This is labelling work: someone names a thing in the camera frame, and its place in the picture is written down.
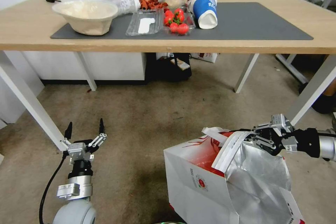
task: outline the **black shoe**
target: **black shoe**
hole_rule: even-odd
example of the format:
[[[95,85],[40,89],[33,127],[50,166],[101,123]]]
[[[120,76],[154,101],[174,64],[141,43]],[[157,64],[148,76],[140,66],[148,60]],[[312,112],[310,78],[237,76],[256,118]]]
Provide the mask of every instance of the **black shoe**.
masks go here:
[[[308,83],[305,83],[299,87],[300,94],[307,85]],[[330,112],[332,112],[334,104],[335,98],[333,96],[326,96],[324,94],[321,94],[311,107],[320,114],[329,114]]]

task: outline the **cherry tomato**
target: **cherry tomato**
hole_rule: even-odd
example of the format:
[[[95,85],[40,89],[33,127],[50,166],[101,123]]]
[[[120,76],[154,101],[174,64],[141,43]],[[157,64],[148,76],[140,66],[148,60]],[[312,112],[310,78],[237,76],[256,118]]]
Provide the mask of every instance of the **cherry tomato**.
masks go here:
[[[170,24],[173,22],[173,17],[172,16],[167,16],[167,17],[165,17],[164,18],[164,21],[163,21],[163,23],[164,23],[164,25],[165,26],[170,26]]]
[[[184,21],[184,13],[178,13],[177,15],[176,15],[176,18],[177,19],[179,19],[179,21],[181,22],[181,23],[183,23],[183,21]]]
[[[172,24],[169,26],[170,31],[171,31],[172,33],[177,32],[178,27],[179,27],[179,25],[176,24],[176,23],[172,23]]]
[[[187,24],[180,24],[177,28],[177,33],[184,35],[189,31],[189,26]]]
[[[174,15],[177,16],[177,15],[184,15],[184,12],[182,9],[178,8],[174,11]]]
[[[167,11],[164,13],[164,16],[171,16],[171,17],[174,17],[174,14],[172,13],[172,11],[167,10]]]

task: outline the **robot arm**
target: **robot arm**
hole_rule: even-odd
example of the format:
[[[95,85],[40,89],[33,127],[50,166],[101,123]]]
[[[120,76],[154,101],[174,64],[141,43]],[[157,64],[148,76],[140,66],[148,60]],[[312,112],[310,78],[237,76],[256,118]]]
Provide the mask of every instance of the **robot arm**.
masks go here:
[[[73,167],[68,175],[68,183],[58,187],[57,197],[67,200],[68,204],[59,209],[53,224],[93,224],[95,222],[96,210],[90,202],[93,189],[91,163],[94,160],[93,153],[99,149],[107,138],[103,120],[100,119],[99,134],[93,140],[87,139],[70,143],[71,133],[72,123],[66,129],[64,140],[62,141],[67,146],[67,150],[63,152],[62,161],[49,180],[41,199],[39,210],[40,224],[43,224],[42,213],[47,191],[67,156],[70,156],[70,164]]]
[[[306,152],[312,158],[336,161],[336,133],[332,129],[318,131],[314,128],[297,129],[283,114],[272,116],[269,124],[258,125],[246,140],[273,156],[282,149],[287,152]]]

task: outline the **clear plastic tray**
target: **clear plastic tray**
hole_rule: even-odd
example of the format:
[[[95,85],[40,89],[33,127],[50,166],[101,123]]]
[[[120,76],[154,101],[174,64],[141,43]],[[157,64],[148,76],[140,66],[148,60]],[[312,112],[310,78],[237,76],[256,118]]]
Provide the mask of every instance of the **clear plastic tray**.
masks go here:
[[[188,25],[188,27],[189,27],[189,30],[188,30],[188,32],[187,32],[186,34],[181,35],[181,34],[178,34],[178,33],[172,33],[172,32],[170,31],[170,28],[169,28],[169,27],[164,26],[164,24],[163,24],[163,21],[164,21],[164,19],[165,19],[165,17],[164,17],[165,15],[164,15],[164,14],[163,14],[163,17],[162,17],[162,25],[163,25],[163,29],[164,29],[167,33],[170,33],[170,34],[172,34],[172,35],[178,35],[178,36],[186,36],[186,35],[189,35],[189,34],[192,32],[192,30],[194,30],[194,29],[196,28],[196,25],[195,25],[194,17],[193,17],[193,15],[188,11],[187,7],[186,7],[186,6],[183,6],[183,7],[180,7],[180,9],[182,9],[183,12],[184,12],[184,22],[183,22],[183,23],[186,23],[186,24]]]
[[[154,34],[158,31],[162,30],[163,27],[163,10],[139,10],[134,13],[131,19],[131,22],[126,31],[127,36],[136,36],[136,35],[146,35],[146,34]],[[149,31],[146,33],[140,33],[140,21],[143,18],[154,18],[155,22],[150,24]]]

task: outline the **blue paper cup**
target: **blue paper cup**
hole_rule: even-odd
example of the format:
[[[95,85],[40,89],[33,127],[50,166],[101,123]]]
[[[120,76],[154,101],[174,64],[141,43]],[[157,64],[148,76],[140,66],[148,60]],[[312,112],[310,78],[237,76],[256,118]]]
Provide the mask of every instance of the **blue paper cup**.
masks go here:
[[[189,9],[195,15],[201,29],[217,26],[217,0],[191,0]]]

